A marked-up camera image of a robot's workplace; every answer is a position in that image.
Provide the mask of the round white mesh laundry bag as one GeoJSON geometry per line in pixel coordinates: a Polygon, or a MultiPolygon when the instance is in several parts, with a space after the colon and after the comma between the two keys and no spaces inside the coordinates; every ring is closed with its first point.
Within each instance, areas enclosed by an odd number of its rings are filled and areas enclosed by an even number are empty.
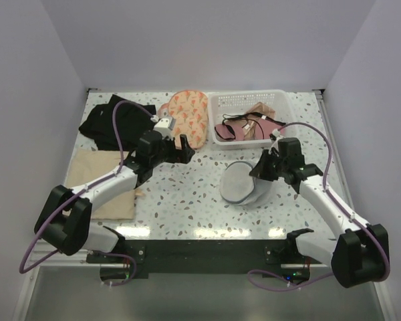
{"type": "Polygon", "coordinates": [[[231,205],[253,208],[265,204],[275,192],[271,181],[249,175],[255,162],[238,160],[231,163],[222,173],[219,193],[231,205]]]}

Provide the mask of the tulip print mesh laundry bag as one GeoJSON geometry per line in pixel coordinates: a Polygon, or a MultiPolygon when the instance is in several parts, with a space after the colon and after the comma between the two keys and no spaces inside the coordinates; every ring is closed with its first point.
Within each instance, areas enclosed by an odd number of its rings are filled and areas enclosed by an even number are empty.
{"type": "Polygon", "coordinates": [[[176,123],[172,130],[180,146],[180,135],[186,135],[193,149],[200,149],[207,139],[208,98],[197,90],[183,90],[175,93],[157,112],[160,117],[171,116],[176,123]]]}

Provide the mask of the black garment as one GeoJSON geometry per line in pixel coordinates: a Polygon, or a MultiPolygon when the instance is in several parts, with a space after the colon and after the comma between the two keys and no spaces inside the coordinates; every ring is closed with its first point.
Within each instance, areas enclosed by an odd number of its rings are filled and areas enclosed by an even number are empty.
{"type": "Polygon", "coordinates": [[[112,95],[106,104],[98,104],[88,114],[79,127],[79,132],[91,138],[99,150],[119,149],[114,133],[115,124],[124,151],[132,151],[138,146],[144,132],[154,127],[151,116],[156,114],[156,106],[139,105],[126,102],[125,99],[112,95]]]}

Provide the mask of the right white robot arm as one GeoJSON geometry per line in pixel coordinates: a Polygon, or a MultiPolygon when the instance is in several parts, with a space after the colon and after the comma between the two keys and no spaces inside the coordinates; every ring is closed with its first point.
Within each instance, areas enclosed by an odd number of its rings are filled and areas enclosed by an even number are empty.
{"type": "Polygon", "coordinates": [[[289,261],[310,257],[328,265],[345,288],[388,277],[388,232],[380,224],[370,224],[334,193],[325,173],[305,162],[297,138],[283,138],[276,147],[264,150],[249,174],[263,181],[283,179],[320,214],[334,235],[319,239],[308,228],[288,233],[284,254],[289,261]]]}

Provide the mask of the white plastic basket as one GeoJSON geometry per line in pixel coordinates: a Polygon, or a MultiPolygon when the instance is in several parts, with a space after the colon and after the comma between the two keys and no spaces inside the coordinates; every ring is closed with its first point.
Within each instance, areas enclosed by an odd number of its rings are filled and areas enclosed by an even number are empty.
{"type": "Polygon", "coordinates": [[[289,94],[283,90],[254,90],[209,94],[212,140],[223,149],[265,147],[274,130],[298,135],[289,94]]]}

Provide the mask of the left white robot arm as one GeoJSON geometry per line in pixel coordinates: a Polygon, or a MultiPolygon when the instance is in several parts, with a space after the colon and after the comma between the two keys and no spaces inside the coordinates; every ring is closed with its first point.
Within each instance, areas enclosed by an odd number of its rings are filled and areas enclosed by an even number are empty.
{"type": "Polygon", "coordinates": [[[92,224],[92,213],[117,196],[145,183],[162,163],[187,164],[194,156],[186,135],[175,140],[156,130],[145,132],[138,147],[112,171],[93,182],[51,191],[34,227],[37,238],[59,252],[73,255],[81,249],[101,252],[110,262],[125,254],[124,238],[118,232],[92,224]]]}

